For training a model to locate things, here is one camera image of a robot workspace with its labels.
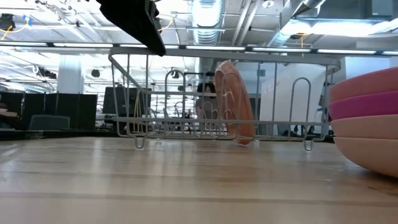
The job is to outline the grey wire dish rack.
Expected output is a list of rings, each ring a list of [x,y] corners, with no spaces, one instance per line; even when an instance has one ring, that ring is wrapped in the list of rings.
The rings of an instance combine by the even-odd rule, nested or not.
[[[306,151],[329,136],[328,88],[339,61],[310,58],[309,53],[260,54],[245,51],[190,50],[170,45],[160,57],[146,47],[109,50],[113,88],[137,88],[151,96],[150,115],[143,118],[114,115],[117,134],[134,138],[136,147],[146,139],[232,140],[219,114],[197,117],[198,85],[214,84],[215,70],[231,62],[244,81],[254,119],[254,139],[301,141]]]

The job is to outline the terracotta orange plate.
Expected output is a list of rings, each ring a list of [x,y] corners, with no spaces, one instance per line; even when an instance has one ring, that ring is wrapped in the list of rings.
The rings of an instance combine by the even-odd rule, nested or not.
[[[237,144],[248,145],[254,139],[254,119],[244,81],[229,61],[219,64],[214,77],[218,114],[224,121],[228,136]]]

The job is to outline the white pillar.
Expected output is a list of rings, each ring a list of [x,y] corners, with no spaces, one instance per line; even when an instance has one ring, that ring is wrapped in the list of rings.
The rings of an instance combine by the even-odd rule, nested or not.
[[[84,83],[81,57],[79,55],[61,55],[58,66],[57,91],[67,94],[83,94]]]

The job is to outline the ceiling light strip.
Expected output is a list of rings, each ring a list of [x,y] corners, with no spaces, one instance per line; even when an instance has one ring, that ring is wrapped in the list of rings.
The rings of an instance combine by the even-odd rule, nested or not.
[[[320,54],[360,54],[360,55],[373,55],[375,50],[346,50],[346,49],[318,49]]]
[[[186,49],[190,50],[224,50],[224,51],[245,51],[245,47],[236,47],[236,46],[207,46],[207,45],[187,45]]]
[[[303,49],[303,48],[272,48],[272,47],[253,47],[253,51],[255,52],[276,52],[276,53],[309,53],[311,49]]]

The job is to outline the black monitor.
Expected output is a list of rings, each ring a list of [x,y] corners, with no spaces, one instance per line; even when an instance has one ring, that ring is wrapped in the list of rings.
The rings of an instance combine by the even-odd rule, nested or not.
[[[151,96],[137,88],[106,87],[103,114],[143,118],[150,115]]]

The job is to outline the person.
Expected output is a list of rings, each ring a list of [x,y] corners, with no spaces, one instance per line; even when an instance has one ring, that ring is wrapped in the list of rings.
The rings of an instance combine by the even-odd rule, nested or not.
[[[197,87],[200,94],[195,102],[197,117],[201,119],[216,119],[218,117],[218,102],[215,96],[208,96],[208,93],[216,93],[215,85],[210,82],[201,82]]]

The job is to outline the grey-green chair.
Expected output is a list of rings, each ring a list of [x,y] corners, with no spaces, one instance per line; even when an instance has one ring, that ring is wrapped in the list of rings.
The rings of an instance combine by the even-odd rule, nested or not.
[[[70,127],[70,118],[66,116],[37,114],[30,121],[30,130],[58,131]]]

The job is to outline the pale pink plate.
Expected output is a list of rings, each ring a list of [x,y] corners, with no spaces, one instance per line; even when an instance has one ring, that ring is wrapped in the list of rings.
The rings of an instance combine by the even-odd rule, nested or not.
[[[398,139],[335,137],[334,142],[351,162],[373,172],[398,178]]]
[[[398,114],[337,119],[331,127],[336,137],[398,139]]]

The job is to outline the silver ventilation duct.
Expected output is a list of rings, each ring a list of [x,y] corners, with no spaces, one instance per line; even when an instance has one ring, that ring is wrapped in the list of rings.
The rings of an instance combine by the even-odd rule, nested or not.
[[[224,0],[191,0],[194,43],[216,45],[220,39],[220,28]]]
[[[306,34],[311,25],[304,19],[318,17],[321,5],[326,0],[288,0],[279,15],[279,27],[268,47],[281,47],[292,35]]]

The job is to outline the black partition wall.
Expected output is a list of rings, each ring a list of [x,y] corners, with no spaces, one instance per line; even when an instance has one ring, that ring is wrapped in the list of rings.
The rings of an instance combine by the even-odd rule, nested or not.
[[[66,116],[70,118],[68,129],[88,130],[95,128],[96,95],[67,93],[8,93],[0,91],[0,103],[17,113],[12,121],[21,125],[21,130],[30,130],[29,125],[33,115],[47,114]]]

